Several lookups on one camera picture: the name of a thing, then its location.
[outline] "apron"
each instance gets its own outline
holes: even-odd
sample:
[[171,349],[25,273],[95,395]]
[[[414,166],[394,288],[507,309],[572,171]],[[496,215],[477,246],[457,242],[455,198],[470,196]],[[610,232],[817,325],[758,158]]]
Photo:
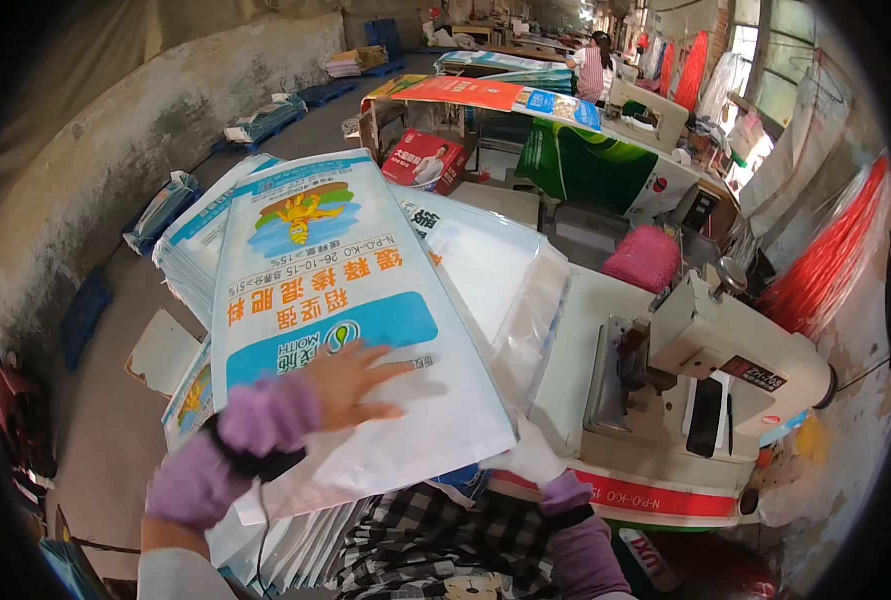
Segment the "apron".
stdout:
[[605,81],[602,75],[602,54],[598,47],[585,47],[585,63],[579,70],[576,96],[595,104],[602,95]]

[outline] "electric cord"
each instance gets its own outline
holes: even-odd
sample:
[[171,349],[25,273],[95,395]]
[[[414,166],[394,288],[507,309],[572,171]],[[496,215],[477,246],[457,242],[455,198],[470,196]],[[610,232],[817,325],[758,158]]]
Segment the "electric cord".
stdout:
[[269,535],[271,520],[269,519],[269,509],[266,508],[265,505],[265,494],[263,493],[262,484],[259,484],[259,506],[262,507],[262,514],[266,518],[266,526],[265,529],[262,530],[262,540],[259,542],[259,556],[255,559],[255,578],[258,580],[259,587],[262,589],[262,596],[266,597],[269,595],[269,587],[262,583],[262,553],[265,551],[265,539]]
[[872,374],[875,370],[877,370],[879,367],[881,367],[882,365],[884,365],[884,364],[886,364],[887,362],[889,362],[889,358],[890,358],[889,356],[886,356],[886,357],[883,358],[881,361],[879,361],[878,363],[876,363],[874,366],[869,367],[869,369],[866,370],[864,373],[862,373],[859,377],[856,377],[856,378],[852,379],[851,381],[849,381],[847,384],[845,384],[845,385],[843,385],[843,386],[840,386],[839,389],[835,391],[836,394],[837,394],[838,392],[841,392],[842,390],[845,390],[847,387],[849,387],[849,386],[851,386],[851,385],[854,385],[854,384],[858,383],[859,381],[862,381],[863,379],[865,379],[866,377],[868,377],[869,375],[871,375],[871,374]]

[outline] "red bundle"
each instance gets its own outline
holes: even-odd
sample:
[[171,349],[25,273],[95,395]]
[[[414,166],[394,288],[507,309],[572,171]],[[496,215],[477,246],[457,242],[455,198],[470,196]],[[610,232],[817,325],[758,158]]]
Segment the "red bundle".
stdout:
[[[682,68],[682,76],[679,78],[679,87],[676,88],[676,104],[686,107],[690,111],[695,107],[695,101],[699,98],[699,85],[702,83],[702,74],[705,71],[705,53],[708,49],[708,33],[699,31],[695,38],[692,52],[685,59]],[[662,77],[665,77],[665,65],[662,66]]]
[[665,46],[665,54],[662,58],[662,74],[658,78],[658,93],[665,98],[669,95],[669,86],[672,85],[672,65],[675,64],[676,46],[669,42]]
[[816,335],[835,315],[865,267],[881,229],[881,197],[888,162],[880,156],[862,189],[758,300],[758,307],[787,331]]

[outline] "pink yarn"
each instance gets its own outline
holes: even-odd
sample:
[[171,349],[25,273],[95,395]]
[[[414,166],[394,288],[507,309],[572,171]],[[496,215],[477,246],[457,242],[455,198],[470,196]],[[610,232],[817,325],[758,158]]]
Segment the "pink yarn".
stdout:
[[658,294],[679,270],[679,244],[650,224],[627,234],[600,270],[620,282]]

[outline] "checkered fabric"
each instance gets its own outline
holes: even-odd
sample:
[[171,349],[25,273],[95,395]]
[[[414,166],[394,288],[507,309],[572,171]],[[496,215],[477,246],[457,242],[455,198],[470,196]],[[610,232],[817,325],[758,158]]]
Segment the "checkered fabric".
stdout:
[[455,600],[469,596],[453,593],[447,580],[466,577],[501,582],[488,600],[558,598],[548,541],[530,502],[487,490],[465,510],[428,484],[392,491],[372,498],[345,536],[338,600]]

